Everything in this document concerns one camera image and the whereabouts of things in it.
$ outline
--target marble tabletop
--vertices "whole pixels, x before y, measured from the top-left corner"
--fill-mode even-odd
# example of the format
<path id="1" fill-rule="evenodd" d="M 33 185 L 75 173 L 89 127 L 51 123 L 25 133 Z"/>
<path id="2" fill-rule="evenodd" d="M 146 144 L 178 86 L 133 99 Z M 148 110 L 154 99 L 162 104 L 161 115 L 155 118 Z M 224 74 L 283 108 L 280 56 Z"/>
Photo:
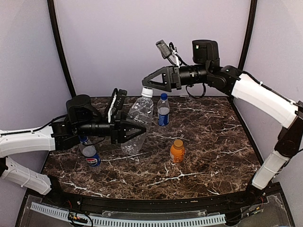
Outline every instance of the marble tabletop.
<path id="1" fill-rule="evenodd" d="M 128 112 L 137 97 L 128 97 Z M 157 125 L 154 116 L 148 137 L 137 155 L 124 154 L 109 138 L 96 145 L 101 173 L 92 172 L 79 147 L 52 152 L 44 174 L 58 177 L 64 191 L 116 199 L 185 199 L 238 192 L 260 167 L 257 156 L 225 97 L 169 97 L 169 125 Z M 92 98 L 104 111 L 109 98 Z M 186 154 L 172 163 L 169 149 L 184 141 Z"/>

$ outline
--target white perforated rail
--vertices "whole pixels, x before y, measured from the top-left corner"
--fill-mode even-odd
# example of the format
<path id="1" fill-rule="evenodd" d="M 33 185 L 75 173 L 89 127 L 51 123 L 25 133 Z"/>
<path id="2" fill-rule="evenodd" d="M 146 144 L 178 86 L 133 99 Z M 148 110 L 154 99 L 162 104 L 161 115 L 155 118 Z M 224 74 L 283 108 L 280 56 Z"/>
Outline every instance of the white perforated rail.
<path id="1" fill-rule="evenodd" d="M 52 218 L 62 221 L 68 221 L 68 211 L 49 207 L 40 203 L 32 202 L 31 210 L 45 214 Z M 87 220 L 87 217 L 78 214 L 78 217 Z M 191 218 L 181 220 L 161 220 L 161 221 L 141 221 L 141 220 L 123 220 L 90 216 L 95 227 L 205 227 L 226 223 L 225 215 L 215 215 L 203 218 Z"/>

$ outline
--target black pole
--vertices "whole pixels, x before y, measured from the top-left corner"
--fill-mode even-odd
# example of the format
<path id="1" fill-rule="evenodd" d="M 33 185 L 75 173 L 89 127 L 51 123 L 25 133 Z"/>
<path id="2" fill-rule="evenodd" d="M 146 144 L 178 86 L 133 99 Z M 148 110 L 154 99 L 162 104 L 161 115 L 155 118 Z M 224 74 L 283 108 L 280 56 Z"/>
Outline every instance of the black pole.
<path id="1" fill-rule="evenodd" d="M 256 10 L 257 10 L 257 0 L 251 0 L 251 2 L 250 2 L 250 14 L 249 14 L 248 21 L 247 21 L 246 34 L 245 34 L 245 38 L 244 38 L 241 57 L 240 57 L 240 60 L 239 60 L 239 65 L 238 65 L 238 68 L 240 70 L 244 69 L 248 49 L 249 49 L 249 46 L 250 46 L 250 39 L 251 39 L 251 35 L 252 35 L 252 29 L 254 27 Z"/>
<path id="2" fill-rule="evenodd" d="M 59 27 L 58 27 L 54 2 L 53 2 L 53 0 L 47 0 L 47 4 L 48 4 L 49 16 L 50 16 L 51 23 L 52 23 L 53 36 L 55 38 L 57 51 L 58 51 L 59 59 L 60 59 L 60 62 L 61 62 L 62 70 L 63 70 L 63 73 L 64 73 L 64 77 L 65 77 L 65 80 L 66 80 L 66 83 L 67 83 L 67 87 L 70 91 L 71 96 L 75 97 L 76 96 L 76 91 L 75 91 L 74 85 L 72 84 L 71 75 L 70 75 L 70 72 L 68 70 L 67 62 L 66 62 L 66 59 L 65 59 L 64 51 L 63 51 L 63 46 L 62 46 L 62 42 L 61 42 L 61 38 L 60 38 L 60 33 L 59 33 Z"/>

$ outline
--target white bottle cap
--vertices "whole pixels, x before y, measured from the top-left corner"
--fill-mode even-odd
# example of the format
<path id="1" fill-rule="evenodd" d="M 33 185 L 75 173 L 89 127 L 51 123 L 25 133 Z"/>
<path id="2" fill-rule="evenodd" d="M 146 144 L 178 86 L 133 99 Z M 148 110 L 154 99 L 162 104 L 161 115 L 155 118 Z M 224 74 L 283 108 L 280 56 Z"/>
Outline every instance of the white bottle cap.
<path id="1" fill-rule="evenodd" d="M 147 87 L 143 87 L 143 88 L 142 88 L 142 93 L 141 93 L 141 95 L 142 95 L 143 97 L 152 98 L 152 94 L 153 94 L 153 89 L 147 88 Z"/>

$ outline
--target orange bottle cap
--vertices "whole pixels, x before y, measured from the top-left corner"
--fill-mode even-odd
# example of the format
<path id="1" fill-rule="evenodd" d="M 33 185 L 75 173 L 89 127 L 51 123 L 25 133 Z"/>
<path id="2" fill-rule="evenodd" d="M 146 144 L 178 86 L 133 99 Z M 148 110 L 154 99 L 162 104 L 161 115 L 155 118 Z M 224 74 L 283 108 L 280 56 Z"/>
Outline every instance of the orange bottle cap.
<path id="1" fill-rule="evenodd" d="M 175 149 L 181 149 L 183 147 L 183 141 L 182 140 L 175 140 L 174 141 L 174 147 L 175 147 Z"/>

